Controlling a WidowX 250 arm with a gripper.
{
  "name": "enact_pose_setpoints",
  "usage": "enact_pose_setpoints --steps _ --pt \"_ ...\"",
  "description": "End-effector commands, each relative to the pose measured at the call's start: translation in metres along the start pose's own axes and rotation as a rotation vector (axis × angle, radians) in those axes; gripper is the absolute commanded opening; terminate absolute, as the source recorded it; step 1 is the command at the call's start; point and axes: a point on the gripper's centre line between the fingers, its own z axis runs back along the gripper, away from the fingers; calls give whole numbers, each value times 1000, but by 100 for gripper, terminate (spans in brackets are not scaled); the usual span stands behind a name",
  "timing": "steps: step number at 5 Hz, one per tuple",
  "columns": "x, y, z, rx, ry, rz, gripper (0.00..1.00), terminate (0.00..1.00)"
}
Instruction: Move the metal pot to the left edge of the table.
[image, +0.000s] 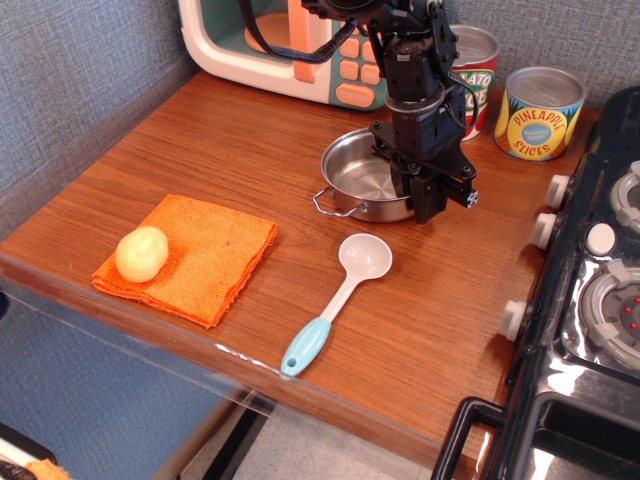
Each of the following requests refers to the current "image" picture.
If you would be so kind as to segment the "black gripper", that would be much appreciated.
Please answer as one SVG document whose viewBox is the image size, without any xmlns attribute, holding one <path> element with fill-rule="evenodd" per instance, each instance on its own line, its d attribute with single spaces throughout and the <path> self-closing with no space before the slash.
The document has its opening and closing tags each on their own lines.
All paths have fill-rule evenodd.
<svg viewBox="0 0 640 480">
<path fill-rule="evenodd" d="M 369 127 L 374 155 L 390 165 L 396 197 L 411 197 L 418 224 L 443 212 L 449 200 L 466 208 L 478 202 L 477 171 L 461 148 L 467 130 L 465 94 L 460 84 L 440 84 L 419 101 L 387 94 L 391 119 Z"/>
</svg>

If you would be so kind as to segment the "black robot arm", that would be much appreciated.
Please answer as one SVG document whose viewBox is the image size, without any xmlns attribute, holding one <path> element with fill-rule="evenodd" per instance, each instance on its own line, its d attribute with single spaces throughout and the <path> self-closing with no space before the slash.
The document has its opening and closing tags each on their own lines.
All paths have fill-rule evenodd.
<svg viewBox="0 0 640 480">
<path fill-rule="evenodd" d="M 470 86 L 452 69 L 458 37 L 441 1 L 305 1 L 322 19 L 366 30 L 386 82 L 388 122 L 373 122 L 373 154 L 391 168 L 396 194 L 425 224 L 448 200 L 471 207 L 476 170 L 464 156 L 465 95 Z"/>
</svg>

